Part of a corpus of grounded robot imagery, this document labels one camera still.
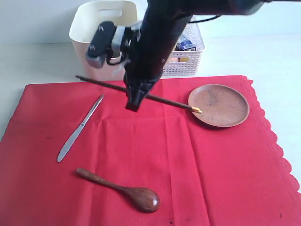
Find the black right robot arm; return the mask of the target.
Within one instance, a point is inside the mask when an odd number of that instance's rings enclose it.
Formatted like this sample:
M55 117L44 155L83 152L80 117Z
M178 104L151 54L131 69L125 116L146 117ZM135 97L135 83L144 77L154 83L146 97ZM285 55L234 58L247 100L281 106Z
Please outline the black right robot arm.
M194 15L248 16L257 12L263 0L149 0L140 36L131 42L125 66L126 109L138 111L143 99L162 76L175 44Z

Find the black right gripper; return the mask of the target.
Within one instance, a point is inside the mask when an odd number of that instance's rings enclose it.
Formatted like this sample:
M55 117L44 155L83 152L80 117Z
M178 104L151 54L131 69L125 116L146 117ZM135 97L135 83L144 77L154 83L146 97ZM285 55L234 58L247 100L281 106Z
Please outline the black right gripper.
M192 12L188 0L149 0L140 37L131 45L126 65L126 109L137 112L162 75L163 67Z

